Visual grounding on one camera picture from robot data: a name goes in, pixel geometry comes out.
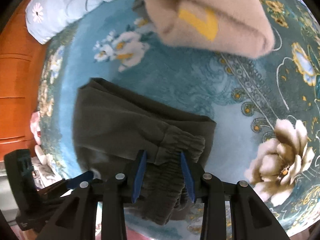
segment light blue floral pillow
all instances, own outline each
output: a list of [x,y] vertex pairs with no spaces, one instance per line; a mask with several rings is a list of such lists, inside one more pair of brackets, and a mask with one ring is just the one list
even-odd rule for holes
[[31,0],[26,8],[28,31],[37,41],[45,44],[103,1],[112,0]]

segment metal bolt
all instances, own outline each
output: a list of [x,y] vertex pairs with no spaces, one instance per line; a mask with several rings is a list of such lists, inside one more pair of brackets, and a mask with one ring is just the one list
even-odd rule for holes
[[205,173],[202,175],[204,179],[212,179],[212,175],[210,173]]
[[248,183],[245,180],[241,180],[241,181],[239,181],[239,185],[241,187],[247,187]]
[[89,182],[87,182],[87,181],[83,181],[80,183],[80,188],[86,188],[88,186],[89,186]]
[[125,178],[125,175],[123,173],[118,173],[116,175],[116,179],[124,179]]

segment folded beige sweater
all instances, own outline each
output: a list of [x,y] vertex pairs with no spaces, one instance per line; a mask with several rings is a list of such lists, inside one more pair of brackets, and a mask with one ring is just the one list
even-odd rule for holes
[[274,35],[259,0],[144,0],[162,41],[250,58],[269,53]]

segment white pillow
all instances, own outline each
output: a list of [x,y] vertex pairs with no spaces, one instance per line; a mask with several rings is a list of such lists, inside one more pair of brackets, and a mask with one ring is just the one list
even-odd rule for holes
[[26,8],[28,31],[37,41],[45,44],[103,1],[112,0],[31,0]]

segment orange wooden headboard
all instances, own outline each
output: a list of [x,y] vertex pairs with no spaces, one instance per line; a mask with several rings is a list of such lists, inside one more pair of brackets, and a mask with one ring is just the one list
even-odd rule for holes
[[36,144],[30,131],[47,45],[29,33],[23,0],[0,34],[0,161],[16,149]]

